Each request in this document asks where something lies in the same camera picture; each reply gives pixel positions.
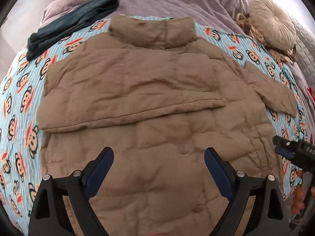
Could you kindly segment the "orange gloved right hand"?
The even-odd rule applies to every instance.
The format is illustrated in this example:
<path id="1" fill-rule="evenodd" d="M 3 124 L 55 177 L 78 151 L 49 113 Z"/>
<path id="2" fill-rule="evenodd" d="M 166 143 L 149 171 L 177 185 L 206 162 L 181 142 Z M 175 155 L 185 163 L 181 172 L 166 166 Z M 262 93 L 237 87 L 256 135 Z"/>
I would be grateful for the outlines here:
<path id="1" fill-rule="evenodd" d="M 300 178 L 303 176 L 303 171 L 296 171 L 296 175 Z M 314 186 L 311 189 L 311 195 L 314 197 Z M 293 215 L 299 215 L 300 212 L 305 208 L 304 204 L 304 191 L 301 185 L 298 185 L 294 191 L 293 204 L 291 205 L 290 211 Z"/>

